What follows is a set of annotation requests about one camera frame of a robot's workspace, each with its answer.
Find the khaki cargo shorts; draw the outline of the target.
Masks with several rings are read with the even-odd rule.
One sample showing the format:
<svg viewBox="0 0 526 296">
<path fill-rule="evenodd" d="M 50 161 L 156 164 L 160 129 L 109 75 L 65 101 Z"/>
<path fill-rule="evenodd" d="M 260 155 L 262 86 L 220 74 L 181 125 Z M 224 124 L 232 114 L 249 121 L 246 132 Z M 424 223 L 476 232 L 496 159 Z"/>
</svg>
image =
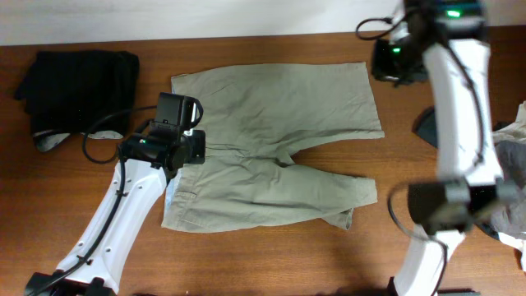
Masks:
<svg viewBox="0 0 526 296">
<path fill-rule="evenodd" d="M 349 229 L 377 200 L 371 178 L 296 164 L 300 150 L 384 136 L 364 63 L 254 64 L 171 80 L 204 108 L 205 161 L 168 185 L 162 225 L 218 233 L 323 219 Z"/>
</svg>

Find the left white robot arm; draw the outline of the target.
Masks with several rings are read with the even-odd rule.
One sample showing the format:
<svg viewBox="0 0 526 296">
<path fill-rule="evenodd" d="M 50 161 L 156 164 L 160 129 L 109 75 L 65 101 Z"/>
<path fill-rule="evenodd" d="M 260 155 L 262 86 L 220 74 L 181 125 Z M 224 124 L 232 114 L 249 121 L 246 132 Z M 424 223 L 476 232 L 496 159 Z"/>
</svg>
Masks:
<svg viewBox="0 0 526 296">
<path fill-rule="evenodd" d="M 26 295 L 116 295 L 123 267 L 151 207 L 185 164 L 205 161 L 205 133 L 134 133 L 118 146 L 104 199 L 75 247 L 51 275 L 35 272 Z"/>
</svg>

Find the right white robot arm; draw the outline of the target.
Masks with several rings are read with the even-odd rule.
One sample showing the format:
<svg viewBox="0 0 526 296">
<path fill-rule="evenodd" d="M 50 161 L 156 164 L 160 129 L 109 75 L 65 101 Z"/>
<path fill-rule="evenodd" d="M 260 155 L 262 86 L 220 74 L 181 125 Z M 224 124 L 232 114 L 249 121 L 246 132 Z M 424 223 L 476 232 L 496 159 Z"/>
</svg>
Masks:
<svg viewBox="0 0 526 296">
<path fill-rule="evenodd" d="M 498 162 L 491 130 L 486 12 L 479 1 L 404 1 L 374 37 L 373 74 L 396 85 L 426 75 L 434 96 L 436 178 L 397 185 L 413 228 L 388 295 L 436 295 L 467 232 L 520 199 Z"/>
</svg>

